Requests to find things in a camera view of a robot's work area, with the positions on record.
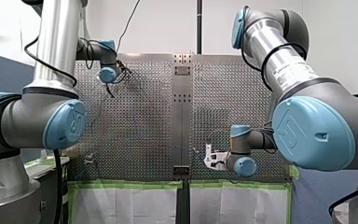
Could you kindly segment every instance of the silver arm segment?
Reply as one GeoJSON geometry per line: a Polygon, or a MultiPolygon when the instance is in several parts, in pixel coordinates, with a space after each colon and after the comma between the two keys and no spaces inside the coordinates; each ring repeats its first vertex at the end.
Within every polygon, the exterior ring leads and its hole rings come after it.
{"type": "Polygon", "coordinates": [[[305,22],[296,13],[286,12],[289,20],[295,18],[291,21],[296,21],[301,33],[289,38],[282,13],[244,10],[235,20],[233,47],[243,47],[259,66],[266,64],[263,72],[278,100],[272,127],[280,152],[306,169],[358,169],[358,98],[336,80],[319,77],[298,48],[281,47],[290,38],[308,45],[305,22]]]}

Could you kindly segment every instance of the perforated metal panel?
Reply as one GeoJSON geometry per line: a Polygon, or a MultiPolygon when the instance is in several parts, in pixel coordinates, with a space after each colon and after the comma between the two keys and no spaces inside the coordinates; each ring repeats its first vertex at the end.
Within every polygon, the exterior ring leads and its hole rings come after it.
{"type": "MultiPolygon", "coordinates": [[[[232,172],[207,169],[203,163],[205,142],[212,136],[213,149],[228,150],[229,128],[232,124],[262,127],[269,108],[269,92],[260,74],[245,66],[241,57],[193,57],[193,119],[191,135],[191,177],[193,179],[236,179],[232,172]]],[[[257,175],[253,180],[283,181],[288,177],[288,165],[277,152],[253,150],[257,175]]]]}
{"type": "MultiPolygon", "coordinates": [[[[229,132],[232,124],[263,125],[269,93],[259,74],[236,56],[193,56],[186,62],[191,74],[180,78],[174,74],[178,62],[173,55],[120,59],[134,74],[112,88],[115,98],[96,79],[99,63],[91,70],[85,63],[76,65],[76,90],[86,104],[88,120],[70,178],[172,180],[174,165],[190,164],[192,179],[235,179],[231,172],[204,166],[204,144],[212,131],[229,132]]],[[[228,138],[228,133],[215,133],[213,148],[228,150],[228,138]]],[[[288,177],[279,152],[254,150],[253,158],[258,165],[253,180],[280,182],[288,177]]]]}
{"type": "Polygon", "coordinates": [[[112,88],[115,98],[96,79],[99,63],[76,64],[88,120],[71,177],[171,180],[172,55],[120,59],[133,74],[112,88]]]}

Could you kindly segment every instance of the blue cap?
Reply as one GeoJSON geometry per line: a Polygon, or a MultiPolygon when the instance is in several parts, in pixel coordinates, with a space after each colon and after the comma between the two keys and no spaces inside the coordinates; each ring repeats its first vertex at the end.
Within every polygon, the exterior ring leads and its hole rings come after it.
{"type": "Polygon", "coordinates": [[[251,126],[247,124],[235,124],[231,126],[230,137],[238,137],[251,131],[251,126]]]}
{"type": "Polygon", "coordinates": [[[65,149],[76,144],[86,126],[86,108],[81,101],[63,103],[48,120],[43,132],[46,149],[65,149]]]}
{"type": "Polygon", "coordinates": [[[250,157],[241,157],[234,164],[234,171],[237,175],[251,177],[255,174],[257,165],[250,157]]]}
{"type": "Polygon", "coordinates": [[[243,39],[243,25],[246,19],[246,13],[248,9],[241,9],[237,15],[235,16],[234,25],[232,27],[232,35],[231,35],[231,45],[234,49],[240,49],[242,46],[242,39],[243,39]]]}
{"type": "Polygon", "coordinates": [[[116,81],[117,72],[111,67],[103,67],[100,71],[99,77],[103,83],[112,83],[116,81]]]}
{"type": "Polygon", "coordinates": [[[315,98],[282,101],[274,111],[272,128],[280,152],[299,167],[337,171],[354,158],[350,126],[333,107],[315,98]]]}
{"type": "Polygon", "coordinates": [[[101,44],[101,47],[102,48],[106,48],[106,46],[108,46],[109,48],[113,49],[113,50],[116,50],[116,43],[114,40],[111,40],[111,39],[102,39],[100,40],[100,42],[102,43],[101,44]]]}

